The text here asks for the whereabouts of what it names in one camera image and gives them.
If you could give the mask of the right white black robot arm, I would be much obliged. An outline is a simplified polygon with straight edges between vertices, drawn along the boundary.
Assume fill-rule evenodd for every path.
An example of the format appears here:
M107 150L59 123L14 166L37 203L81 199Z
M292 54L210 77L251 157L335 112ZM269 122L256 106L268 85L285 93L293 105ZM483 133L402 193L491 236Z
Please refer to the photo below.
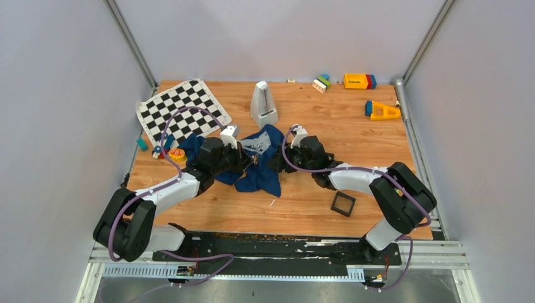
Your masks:
M363 237L360 254L364 261L377 263L386 247L428 224L427 216L437 206L433 193L402 162L388 167L357 167L338 161L324 150L316 136L306 136L296 146L279 145L267 163L270 169L309 172L317 185L333 191L356 191L372 195L382 219Z

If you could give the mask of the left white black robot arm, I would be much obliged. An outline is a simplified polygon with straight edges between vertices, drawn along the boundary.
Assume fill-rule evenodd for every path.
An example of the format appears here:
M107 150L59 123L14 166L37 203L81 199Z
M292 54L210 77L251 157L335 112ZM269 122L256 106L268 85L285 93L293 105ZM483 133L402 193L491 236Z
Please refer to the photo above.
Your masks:
M193 243L176 226L156 226L155 217L207 191L218 174L243 172L252 162L240 143L207 138L199 153L189 156L181 175L147 189L116 190L93 231L93 239L108 248L114 261L132 262L146 251L162 250L185 261L192 256Z

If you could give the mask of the blue cartoon print shirt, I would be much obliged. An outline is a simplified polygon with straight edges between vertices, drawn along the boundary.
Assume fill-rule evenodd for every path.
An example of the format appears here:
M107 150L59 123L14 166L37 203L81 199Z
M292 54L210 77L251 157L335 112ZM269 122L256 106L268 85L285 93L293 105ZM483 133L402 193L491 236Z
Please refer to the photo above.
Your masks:
M215 181L234 186L238 192L251 193L265 191L273 196L281 196L278 173L267 166L267 162L276 153L283 142L283 133L273 125L267 124L260 131L238 140L246 154L259 155L258 165L249 165L242 175L222 173ZM185 151L185 140L179 145Z

